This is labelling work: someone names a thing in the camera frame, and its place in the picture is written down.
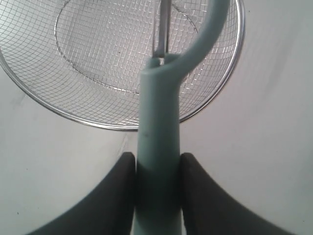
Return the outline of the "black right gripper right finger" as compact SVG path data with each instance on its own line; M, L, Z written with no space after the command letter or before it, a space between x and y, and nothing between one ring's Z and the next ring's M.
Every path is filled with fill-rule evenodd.
M295 235L224 190L189 152L180 156L180 206L188 235Z

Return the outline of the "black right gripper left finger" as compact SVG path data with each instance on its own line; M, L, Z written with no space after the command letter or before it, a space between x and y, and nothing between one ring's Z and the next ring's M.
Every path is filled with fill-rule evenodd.
M135 157L124 152L94 190L32 234L129 235L134 217L135 179Z

